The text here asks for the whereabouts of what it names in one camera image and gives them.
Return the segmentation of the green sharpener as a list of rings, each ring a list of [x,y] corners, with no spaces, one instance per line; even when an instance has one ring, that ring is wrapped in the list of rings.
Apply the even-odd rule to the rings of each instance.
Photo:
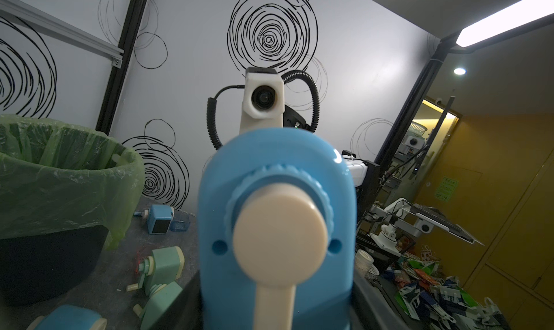
[[[128,285],[127,292],[143,289],[146,296],[154,295],[160,288],[179,279],[183,273],[185,257],[178,246],[154,249],[140,259],[136,266],[137,283]]]
[[[177,282],[171,282],[170,284],[154,285],[150,292],[149,300],[144,307],[139,304],[133,307],[133,312],[141,322],[140,330],[153,329],[154,325],[183,292],[183,288]]]

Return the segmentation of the blue sharpener tray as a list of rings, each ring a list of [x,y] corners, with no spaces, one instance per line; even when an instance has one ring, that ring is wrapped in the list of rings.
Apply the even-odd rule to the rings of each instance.
[[[190,227],[190,215],[187,212],[175,211],[170,231],[175,233],[184,233]]]

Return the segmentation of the green sharpener bottom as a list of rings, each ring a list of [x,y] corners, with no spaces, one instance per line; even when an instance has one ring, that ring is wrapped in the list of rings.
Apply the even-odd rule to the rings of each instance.
[[[177,282],[171,282],[170,284],[154,285],[150,292],[149,300],[144,307],[139,304],[133,307],[133,312],[141,322],[140,330],[153,329],[154,325],[183,292],[183,288]]]

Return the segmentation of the blue sharpener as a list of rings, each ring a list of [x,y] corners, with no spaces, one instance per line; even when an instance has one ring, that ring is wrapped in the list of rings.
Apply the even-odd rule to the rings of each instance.
[[[350,328],[356,194],[326,141],[237,136],[204,171],[198,221],[203,328]]]
[[[77,329],[104,330],[108,320],[98,312],[74,305],[61,305],[47,316],[37,317],[27,330]]]
[[[174,208],[164,204],[153,204],[143,211],[134,213],[134,217],[140,217],[146,223],[150,235],[166,234],[174,215]]]

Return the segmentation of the bin with green bag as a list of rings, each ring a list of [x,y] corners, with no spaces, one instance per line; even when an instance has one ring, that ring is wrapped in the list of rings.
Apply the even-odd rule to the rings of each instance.
[[[82,126],[1,117],[1,303],[85,281],[124,238],[144,187],[135,150]]]

